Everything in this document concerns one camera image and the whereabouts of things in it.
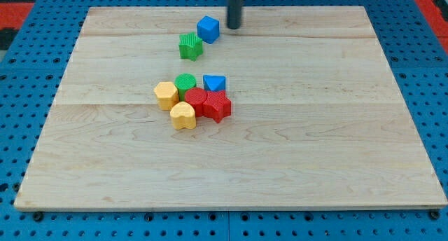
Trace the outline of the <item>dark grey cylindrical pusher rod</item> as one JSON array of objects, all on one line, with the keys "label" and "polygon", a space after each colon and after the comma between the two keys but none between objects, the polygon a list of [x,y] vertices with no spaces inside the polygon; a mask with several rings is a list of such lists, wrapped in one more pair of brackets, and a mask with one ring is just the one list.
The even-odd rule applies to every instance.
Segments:
[{"label": "dark grey cylindrical pusher rod", "polygon": [[243,0],[227,0],[227,27],[239,29],[242,25]]}]

